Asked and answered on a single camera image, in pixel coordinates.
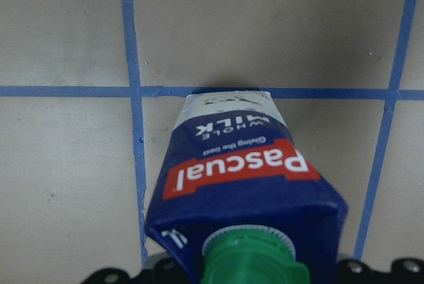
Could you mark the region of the blue Pascual milk carton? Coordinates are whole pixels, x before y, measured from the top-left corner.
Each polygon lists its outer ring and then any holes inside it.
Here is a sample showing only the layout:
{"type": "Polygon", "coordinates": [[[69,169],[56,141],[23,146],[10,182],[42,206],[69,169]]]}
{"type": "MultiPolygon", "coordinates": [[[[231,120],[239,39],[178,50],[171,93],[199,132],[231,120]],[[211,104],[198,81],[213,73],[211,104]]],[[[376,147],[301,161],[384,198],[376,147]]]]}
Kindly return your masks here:
{"type": "Polygon", "coordinates": [[[146,234],[190,283],[333,283],[347,204],[266,91],[189,95],[146,234]]]}

